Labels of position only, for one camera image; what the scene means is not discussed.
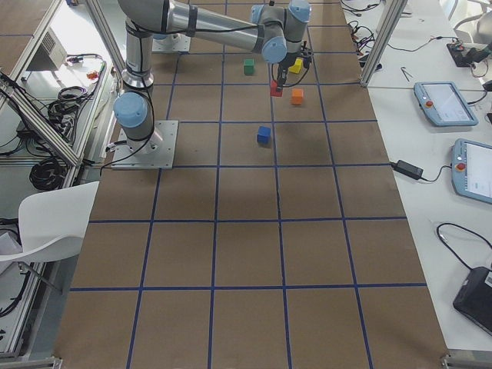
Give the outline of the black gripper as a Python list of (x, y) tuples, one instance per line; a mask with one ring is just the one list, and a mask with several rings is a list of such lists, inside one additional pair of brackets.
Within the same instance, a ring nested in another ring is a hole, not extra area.
[(281, 61), (281, 65), (278, 66), (277, 70), (277, 92), (283, 92), (283, 88), (288, 79), (288, 69), (293, 66), (297, 60), (297, 58), (301, 57), (301, 51), (297, 50), (296, 52), (288, 52), (284, 59)]

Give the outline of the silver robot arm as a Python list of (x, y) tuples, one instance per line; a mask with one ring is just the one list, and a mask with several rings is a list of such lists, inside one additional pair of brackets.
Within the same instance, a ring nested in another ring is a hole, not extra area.
[(306, 49), (303, 2), (121, 1), (122, 91), (112, 110), (120, 160), (150, 168), (166, 157), (212, 163), (232, 124), (287, 119), (297, 77), (287, 64)]
[(180, 34), (163, 35), (163, 34), (153, 34), (153, 39), (158, 42), (177, 42), (181, 38)]

